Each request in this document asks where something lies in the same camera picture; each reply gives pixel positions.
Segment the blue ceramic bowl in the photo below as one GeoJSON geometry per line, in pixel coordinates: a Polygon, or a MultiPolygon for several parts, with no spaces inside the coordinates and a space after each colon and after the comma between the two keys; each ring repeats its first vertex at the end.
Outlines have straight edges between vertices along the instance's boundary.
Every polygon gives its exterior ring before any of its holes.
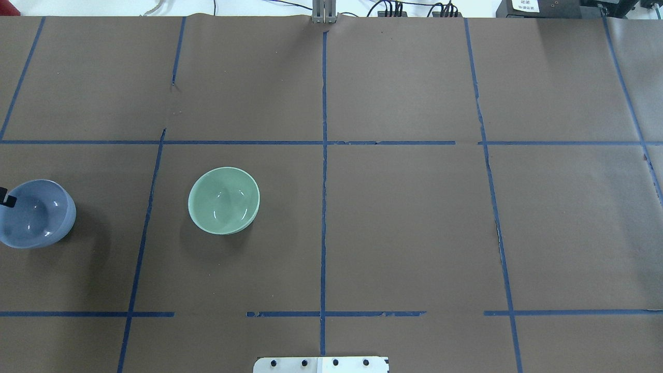
{"type": "Polygon", "coordinates": [[[57,182],[29,180],[9,191],[15,206],[2,207],[1,239],[16,249],[51,246],[64,238],[77,215],[73,198],[57,182]]]}

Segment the black computer box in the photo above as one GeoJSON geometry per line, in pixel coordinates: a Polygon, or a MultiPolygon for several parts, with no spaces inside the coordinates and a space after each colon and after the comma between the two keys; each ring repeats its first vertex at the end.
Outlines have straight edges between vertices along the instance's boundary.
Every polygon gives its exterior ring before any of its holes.
{"type": "Polygon", "coordinates": [[[580,1],[501,1],[497,18],[580,19],[580,1]]]}

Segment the black orange connector box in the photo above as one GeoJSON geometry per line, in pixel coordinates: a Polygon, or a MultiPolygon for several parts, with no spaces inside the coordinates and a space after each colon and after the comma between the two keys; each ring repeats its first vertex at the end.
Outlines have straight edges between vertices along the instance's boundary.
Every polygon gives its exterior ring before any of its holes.
{"type": "Polygon", "coordinates": [[[376,11],[377,17],[382,17],[382,18],[407,17],[407,12],[405,12],[404,9],[405,4],[403,2],[383,1],[379,3],[384,4],[384,10],[377,10],[376,11]]]}
{"type": "Polygon", "coordinates": [[[429,8],[427,17],[431,18],[462,18],[462,13],[452,2],[435,3],[429,8]]]}

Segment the aluminium frame post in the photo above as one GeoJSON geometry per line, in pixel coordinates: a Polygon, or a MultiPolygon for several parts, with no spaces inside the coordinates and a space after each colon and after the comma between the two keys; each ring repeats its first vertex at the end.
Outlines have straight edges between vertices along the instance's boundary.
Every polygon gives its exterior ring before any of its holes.
{"type": "Polygon", "coordinates": [[[313,0],[312,1],[312,23],[334,24],[338,21],[336,0],[313,0]]]}

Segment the green ceramic bowl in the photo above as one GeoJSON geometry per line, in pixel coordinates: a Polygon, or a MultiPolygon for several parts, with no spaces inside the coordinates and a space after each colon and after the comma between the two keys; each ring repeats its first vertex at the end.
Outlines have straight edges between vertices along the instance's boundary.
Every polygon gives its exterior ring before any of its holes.
{"type": "Polygon", "coordinates": [[[188,199],[189,216],[199,229],[232,235],[255,220],[261,203],[256,180],[236,167],[209,170],[194,182],[188,199]]]}

